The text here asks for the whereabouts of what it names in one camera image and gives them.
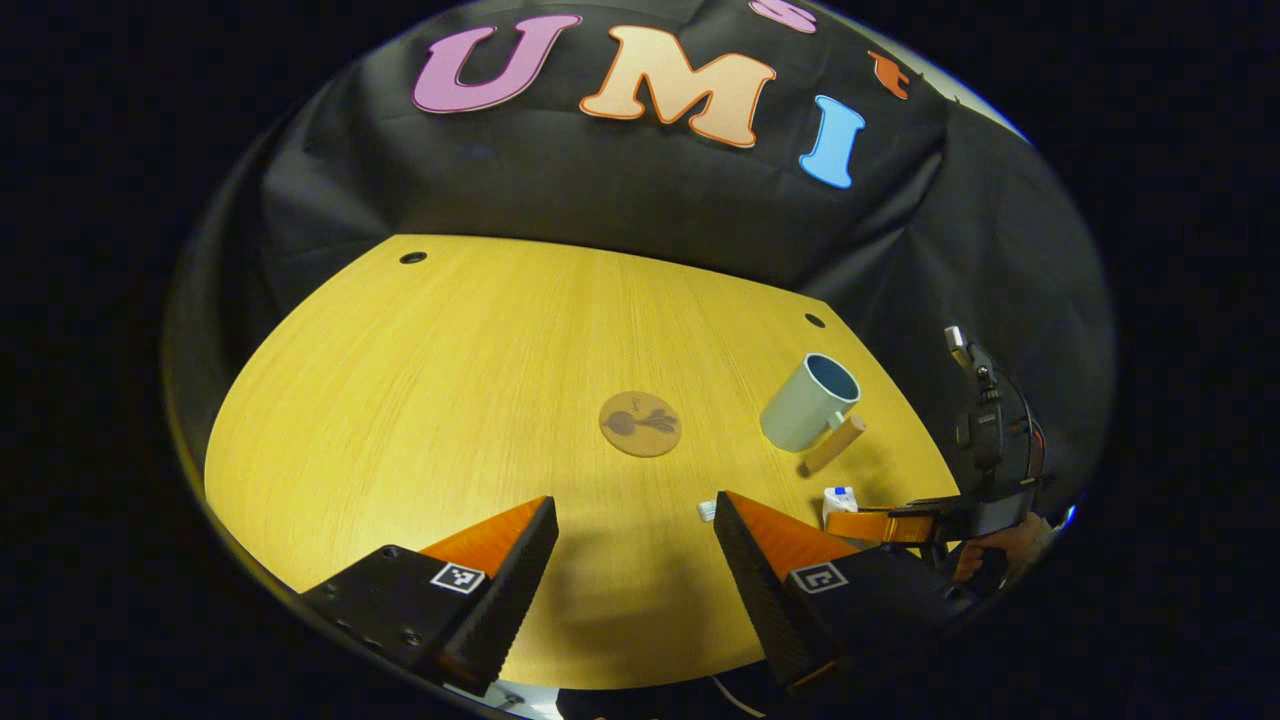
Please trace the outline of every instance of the black fabric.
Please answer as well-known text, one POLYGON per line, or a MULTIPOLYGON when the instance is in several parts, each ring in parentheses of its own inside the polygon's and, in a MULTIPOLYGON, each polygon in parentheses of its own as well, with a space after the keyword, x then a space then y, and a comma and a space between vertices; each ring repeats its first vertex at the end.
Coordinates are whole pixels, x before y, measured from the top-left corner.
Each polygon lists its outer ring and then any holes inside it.
MULTIPOLYGON (((212 213, 236 217, 234 227, 212 218, 195 238, 196 255, 241 243, 244 266, 220 277, 224 288, 248 288, 224 292, 224 310, 209 315, 237 323, 223 332, 239 340, 224 348, 227 366, 209 373, 198 416, 211 421, 234 372, 275 323, 388 236, 520 237, 672 260, 826 300, 902 389, 966 489, 974 470, 952 432, 973 389, 942 340, 943 327, 961 324, 1027 392, 1056 478, 1038 509, 1060 509, 1097 461, 1115 374, 1089 233, 1025 141, 905 65, 910 100, 899 100, 867 55, 891 54, 814 12, 819 29, 804 35, 736 1, 480 1, 353 63, 257 151, 260 174, 229 181, 224 196, 234 201, 212 213), (557 13, 584 19, 558 37, 517 97, 444 115, 413 105, 433 42, 495 26, 461 74, 479 83, 506 67, 520 37, 512 26, 557 13), (582 113, 579 100, 599 90, 618 47, 608 29, 626 23, 672 32, 694 68, 726 53, 772 65, 778 77, 760 96, 756 146, 692 133, 687 118, 699 108, 663 126, 644 86, 640 119, 582 113), (797 164, 817 137, 819 94, 867 120, 849 190, 797 164)), ((195 265, 188 272, 207 272, 195 265)), ((201 433, 188 433, 197 464, 201 433)), ((1024 462, 1025 450, 1010 447, 1002 471, 1015 475, 1024 462)))

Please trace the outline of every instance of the small white object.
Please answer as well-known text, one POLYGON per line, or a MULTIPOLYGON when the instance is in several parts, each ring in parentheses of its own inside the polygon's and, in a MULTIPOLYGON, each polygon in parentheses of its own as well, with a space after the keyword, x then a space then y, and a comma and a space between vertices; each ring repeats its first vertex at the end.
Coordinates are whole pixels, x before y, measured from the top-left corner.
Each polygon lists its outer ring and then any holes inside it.
POLYGON ((810 352, 760 413, 760 430, 776 447, 800 452, 827 428, 844 424, 861 397, 852 373, 826 355, 810 352))
POLYGON ((827 518, 832 512, 858 512, 858 500, 854 488, 827 488, 822 491, 822 529, 827 529, 827 518))

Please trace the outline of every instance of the yellow table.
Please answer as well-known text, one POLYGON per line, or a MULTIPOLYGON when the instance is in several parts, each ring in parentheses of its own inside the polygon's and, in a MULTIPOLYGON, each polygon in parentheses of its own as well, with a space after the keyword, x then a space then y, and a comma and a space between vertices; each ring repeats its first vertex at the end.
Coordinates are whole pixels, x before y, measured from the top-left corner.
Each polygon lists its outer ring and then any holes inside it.
POLYGON ((760 660, 696 506, 732 489, 819 527, 838 484, 868 506, 956 492, 826 304, 631 255, 443 236, 387 240, 284 319, 227 396, 205 475, 221 521, 297 591, 378 546, 425 547, 554 496, 559 541, 502 676, 567 688, 760 660), (858 377, 869 429, 801 478, 759 415, 810 351, 858 377), (672 405, 673 450, 609 445, 598 415, 623 391, 672 405))

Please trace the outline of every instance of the black cable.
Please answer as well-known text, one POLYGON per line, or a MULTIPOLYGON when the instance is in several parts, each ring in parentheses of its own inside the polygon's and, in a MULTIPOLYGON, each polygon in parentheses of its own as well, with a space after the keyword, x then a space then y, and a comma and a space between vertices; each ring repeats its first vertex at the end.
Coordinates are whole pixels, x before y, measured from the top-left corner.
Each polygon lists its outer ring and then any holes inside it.
POLYGON ((1009 373, 1001 370, 1000 368, 992 368, 992 370, 1005 375, 1005 379, 1009 380, 1009 387, 1014 388, 1014 392, 1016 392, 1018 397, 1023 401, 1023 413, 1027 416, 1027 469, 1023 471, 1023 479, 1027 479, 1032 477, 1032 443, 1036 442, 1036 434, 1032 432, 1032 424, 1036 421, 1032 419, 1032 406, 1027 404, 1027 395, 1018 387, 1014 378, 1009 377, 1009 373))

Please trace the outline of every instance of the pink letter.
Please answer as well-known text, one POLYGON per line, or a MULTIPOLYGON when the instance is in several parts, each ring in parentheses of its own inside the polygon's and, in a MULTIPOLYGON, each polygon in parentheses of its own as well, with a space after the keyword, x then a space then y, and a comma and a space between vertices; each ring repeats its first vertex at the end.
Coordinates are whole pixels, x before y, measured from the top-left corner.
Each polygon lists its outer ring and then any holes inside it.
POLYGON ((771 20, 777 20, 791 29, 797 29, 808 35, 818 32, 818 26, 814 24, 818 18, 809 10, 796 8, 791 3, 783 3, 782 0, 755 0, 751 3, 751 9, 756 14, 764 15, 771 20))
POLYGON ((413 104, 428 113, 463 113, 506 102, 532 85, 561 31, 580 22, 577 15, 544 15, 516 23, 521 38, 507 69, 484 85, 462 85, 458 73, 476 44, 498 28, 477 27, 439 40, 417 76, 413 104))

